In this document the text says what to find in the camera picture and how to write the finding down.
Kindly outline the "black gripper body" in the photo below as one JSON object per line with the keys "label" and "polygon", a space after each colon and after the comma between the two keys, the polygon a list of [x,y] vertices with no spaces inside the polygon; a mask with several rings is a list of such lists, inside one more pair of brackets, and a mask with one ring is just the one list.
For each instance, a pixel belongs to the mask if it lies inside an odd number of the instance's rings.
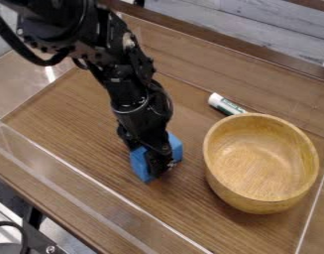
{"label": "black gripper body", "polygon": [[161,151],[170,145],[166,128],[174,114],[173,100],[161,83],[153,80],[149,86],[141,86],[131,80],[110,81],[107,91],[118,128],[123,127],[147,149]]}

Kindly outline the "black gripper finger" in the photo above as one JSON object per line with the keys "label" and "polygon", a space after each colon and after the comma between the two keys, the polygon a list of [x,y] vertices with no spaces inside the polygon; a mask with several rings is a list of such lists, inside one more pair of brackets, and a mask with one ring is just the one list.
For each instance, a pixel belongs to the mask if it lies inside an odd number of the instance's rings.
{"label": "black gripper finger", "polygon": [[130,151],[137,150],[142,146],[142,143],[133,138],[133,136],[123,127],[119,127],[117,129],[117,133]]}
{"label": "black gripper finger", "polygon": [[171,146],[163,146],[161,151],[149,148],[145,153],[145,159],[150,175],[154,178],[159,178],[175,165]]}

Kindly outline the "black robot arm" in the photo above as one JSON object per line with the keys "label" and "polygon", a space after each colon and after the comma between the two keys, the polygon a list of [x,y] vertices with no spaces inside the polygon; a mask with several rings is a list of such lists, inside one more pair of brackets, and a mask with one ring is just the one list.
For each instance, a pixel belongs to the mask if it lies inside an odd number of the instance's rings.
{"label": "black robot arm", "polygon": [[97,0],[0,0],[18,13],[11,29],[0,15],[0,37],[33,64],[65,59],[90,71],[107,90],[117,133],[142,180],[159,178],[177,158],[167,125],[174,103],[154,79],[154,59],[115,12]]}

